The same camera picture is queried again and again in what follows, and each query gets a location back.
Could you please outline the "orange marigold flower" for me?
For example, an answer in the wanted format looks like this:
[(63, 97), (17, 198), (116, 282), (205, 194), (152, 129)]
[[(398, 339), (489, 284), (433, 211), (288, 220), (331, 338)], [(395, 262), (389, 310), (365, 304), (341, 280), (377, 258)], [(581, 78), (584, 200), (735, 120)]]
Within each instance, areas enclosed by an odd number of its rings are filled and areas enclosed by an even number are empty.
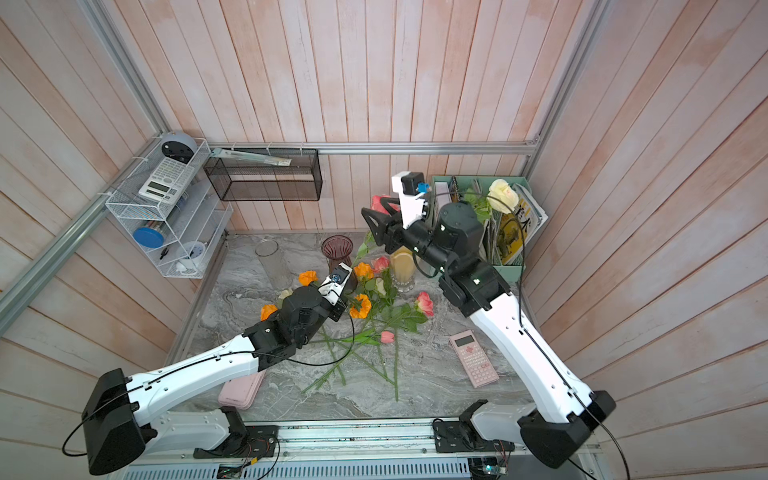
[(343, 314), (350, 321), (350, 328), (343, 336), (333, 337), (324, 329), (315, 336), (312, 343), (341, 343), (343, 345), (377, 345), (375, 329), (368, 326), (372, 318), (373, 304), (370, 297), (365, 294), (351, 294), (342, 296), (336, 304), (344, 307)]

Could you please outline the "cream white rose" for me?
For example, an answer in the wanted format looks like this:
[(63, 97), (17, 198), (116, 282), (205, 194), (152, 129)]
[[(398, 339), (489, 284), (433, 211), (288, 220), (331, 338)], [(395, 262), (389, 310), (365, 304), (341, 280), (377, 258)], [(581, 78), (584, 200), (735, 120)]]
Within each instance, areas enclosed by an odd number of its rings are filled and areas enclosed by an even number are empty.
[(494, 212), (512, 214), (519, 203), (519, 195), (504, 179), (495, 179), (483, 195), (474, 187), (465, 192), (463, 199), (472, 206), (478, 220), (484, 224)]

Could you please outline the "pink rose flower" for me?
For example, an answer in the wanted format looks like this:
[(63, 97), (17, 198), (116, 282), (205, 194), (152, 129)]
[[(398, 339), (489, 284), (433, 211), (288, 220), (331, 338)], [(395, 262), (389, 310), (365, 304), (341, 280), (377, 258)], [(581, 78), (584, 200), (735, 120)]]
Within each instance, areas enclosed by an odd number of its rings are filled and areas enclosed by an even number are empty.
[[(371, 209), (381, 213), (393, 214), (395, 211), (400, 211), (399, 200), (395, 197), (373, 196)], [(375, 241), (373, 234), (368, 231), (357, 250), (354, 262), (361, 261), (374, 247)]]

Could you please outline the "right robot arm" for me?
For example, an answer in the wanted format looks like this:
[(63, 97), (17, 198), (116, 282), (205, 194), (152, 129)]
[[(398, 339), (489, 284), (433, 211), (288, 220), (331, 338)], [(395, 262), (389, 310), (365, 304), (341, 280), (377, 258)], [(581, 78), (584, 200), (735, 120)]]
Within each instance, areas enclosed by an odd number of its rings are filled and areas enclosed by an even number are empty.
[(422, 220), (405, 224), (402, 210), (364, 208), (361, 214), (386, 252), (405, 247), (435, 269), (445, 298), (493, 341), (534, 401), (527, 407), (478, 401), (461, 422), (485, 441), (522, 443), (542, 464), (562, 466), (616, 403), (568, 370), (523, 314), (508, 282), (480, 258), (484, 228), (473, 207), (450, 203), (434, 226)]

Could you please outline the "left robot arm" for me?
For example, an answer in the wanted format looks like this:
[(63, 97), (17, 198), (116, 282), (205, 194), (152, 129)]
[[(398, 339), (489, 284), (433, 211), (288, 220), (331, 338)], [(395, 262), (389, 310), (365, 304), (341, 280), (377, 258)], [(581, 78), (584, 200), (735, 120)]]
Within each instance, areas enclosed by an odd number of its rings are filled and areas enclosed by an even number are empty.
[(233, 339), (176, 364), (128, 376), (103, 374), (83, 410), (88, 470), (115, 472), (145, 453), (192, 449), (204, 458), (242, 457), (253, 451), (234, 407), (188, 415), (175, 406), (230, 380), (292, 361), (323, 323), (346, 309), (345, 283), (330, 277), (296, 289), (268, 318)]

